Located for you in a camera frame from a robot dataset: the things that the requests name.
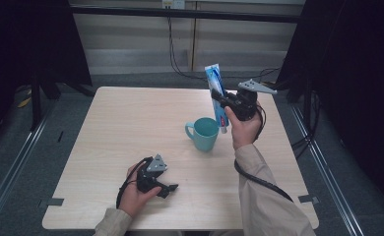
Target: gray floor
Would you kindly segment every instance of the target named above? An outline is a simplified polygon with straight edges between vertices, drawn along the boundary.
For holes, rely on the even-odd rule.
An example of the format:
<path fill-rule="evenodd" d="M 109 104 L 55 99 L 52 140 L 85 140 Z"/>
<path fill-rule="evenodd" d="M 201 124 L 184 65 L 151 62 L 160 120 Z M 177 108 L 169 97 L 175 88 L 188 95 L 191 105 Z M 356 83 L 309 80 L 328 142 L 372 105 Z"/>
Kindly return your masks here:
<path fill-rule="evenodd" d="M 228 75 L 249 76 L 254 73 Z M 224 84 L 227 88 L 234 89 L 240 81 L 245 80 L 228 78 L 224 79 Z M 93 82 L 95 84 L 93 89 L 101 86 L 208 88 L 205 81 L 187 79 L 174 73 L 93 76 Z M 60 99 L 54 102 L 45 128 L 0 211 L 0 235 L 92 235 L 94 233 L 92 230 L 49 231 L 41 226 L 45 208 L 38 204 L 40 200 L 52 196 L 93 100 L 64 85 L 60 85 L 60 89 L 63 93 Z M 15 103 L 18 104 L 23 96 L 25 96 L 23 92 L 18 93 Z M 302 135 L 285 96 L 285 91 L 280 92 L 275 96 L 275 101 L 289 140 L 294 143 L 301 139 Z M 45 100 L 43 107 L 46 107 L 48 102 Z M 17 108 L 16 104 L 11 107 L 1 128 L 0 184 L 24 144 L 31 126 L 31 107 Z M 351 154 L 341 145 L 338 134 L 324 112 L 321 113 L 315 139 L 352 207 L 363 234 L 384 235 L 384 197 L 358 168 Z M 351 235 L 309 150 L 301 156 L 298 164 L 309 193 L 320 201 L 319 204 L 314 205 L 320 220 L 320 226 L 315 230 L 317 235 Z"/>

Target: right hand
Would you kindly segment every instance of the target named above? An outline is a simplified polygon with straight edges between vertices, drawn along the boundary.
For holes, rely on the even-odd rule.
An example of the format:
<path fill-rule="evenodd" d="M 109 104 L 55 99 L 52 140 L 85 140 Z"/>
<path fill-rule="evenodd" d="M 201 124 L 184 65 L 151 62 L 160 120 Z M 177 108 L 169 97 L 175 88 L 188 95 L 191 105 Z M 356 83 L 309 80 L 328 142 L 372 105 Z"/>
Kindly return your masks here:
<path fill-rule="evenodd" d="M 232 126 L 232 147 L 237 150 L 243 146 L 253 144 L 262 124 L 259 114 L 256 112 L 251 120 L 240 121 L 228 106 L 224 111 Z"/>

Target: wall outlet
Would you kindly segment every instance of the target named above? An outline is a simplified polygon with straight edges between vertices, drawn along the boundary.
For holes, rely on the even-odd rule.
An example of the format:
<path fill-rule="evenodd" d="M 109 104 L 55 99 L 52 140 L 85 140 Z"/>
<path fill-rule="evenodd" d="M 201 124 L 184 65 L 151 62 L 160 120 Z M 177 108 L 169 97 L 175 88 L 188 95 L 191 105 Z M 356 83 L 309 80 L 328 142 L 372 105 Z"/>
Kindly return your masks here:
<path fill-rule="evenodd" d="M 161 0 L 164 9 L 185 9 L 185 0 Z"/>
<path fill-rule="evenodd" d="M 173 9 L 185 10 L 185 0 L 173 0 Z"/>
<path fill-rule="evenodd" d="M 164 9 L 172 9 L 173 0 L 161 0 L 161 5 Z"/>

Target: left hand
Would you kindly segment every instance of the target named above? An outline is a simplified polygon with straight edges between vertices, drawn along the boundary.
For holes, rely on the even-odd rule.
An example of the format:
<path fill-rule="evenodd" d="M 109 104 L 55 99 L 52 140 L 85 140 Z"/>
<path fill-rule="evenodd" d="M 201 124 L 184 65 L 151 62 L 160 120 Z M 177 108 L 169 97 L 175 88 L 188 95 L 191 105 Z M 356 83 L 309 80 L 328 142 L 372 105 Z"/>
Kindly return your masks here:
<path fill-rule="evenodd" d="M 135 165 L 131 166 L 128 169 L 127 177 L 131 173 L 131 171 L 134 169 Z M 127 180 L 127 182 L 131 182 L 128 184 L 127 188 L 125 189 L 124 193 L 121 197 L 121 203 L 119 204 L 119 209 L 124 210 L 126 213 L 128 213 L 132 218 L 134 218 L 135 215 L 137 215 L 138 212 L 140 212 L 144 205 L 154 196 L 156 196 L 160 190 L 161 187 L 155 187 L 152 188 L 149 192 L 143 193 L 137 189 L 137 170 L 132 174 L 131 178 Z"/>

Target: fingers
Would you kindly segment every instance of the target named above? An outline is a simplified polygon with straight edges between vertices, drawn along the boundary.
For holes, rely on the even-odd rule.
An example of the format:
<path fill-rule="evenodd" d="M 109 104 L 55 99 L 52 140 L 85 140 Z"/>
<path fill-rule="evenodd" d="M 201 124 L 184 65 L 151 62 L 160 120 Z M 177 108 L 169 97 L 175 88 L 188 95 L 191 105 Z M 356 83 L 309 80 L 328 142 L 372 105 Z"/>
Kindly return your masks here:
<path fill-rule="evenodd" d="M 254 116 L 250 120 L 259 120 L 262 121 L 262 117 L 260 116 L 261 109 L 257 107 L 259 112 L 254 112 Z"/>
<path fill-rule="evenodd" d="M 235 116 L 234 112 L 229 108 L 229 106 L 226 106 L 225 109 L 225 115 L 228 117 L 229 122 L 231 122 L 232 125 L 238 124 L 240 122 L 238 118 Z"/>
<path fill-rule="evenodd" d="M 149 192 L 144 194 L 144 197 L 146 201 L 150 200 L 151 198 L 155 197 L 159 192 L 161 191 L 161 187 L 154 187 Z"/>
<path fill-rule="evenodd" d="M 139 170 L 144 164 L 145 164 L 145 162 L 143 162 L 143 163 L 141 163 L 139 165 L 139 167 L 136 169 L 136 171 L 134 171 L 134 173 L 131 175 L 131 177 L 130 177 L 130 179 L 128 181 L 133 181 L 133 180 L 137 179 L 137 170 Z M 133 171 L 133 169 L 136 167 L 136 165 L 137 164 L 134 164 L 130 168 L 128 168 L 128 170 L 127 170 L 127 178 L 130 175 L 130 173 Z"/>

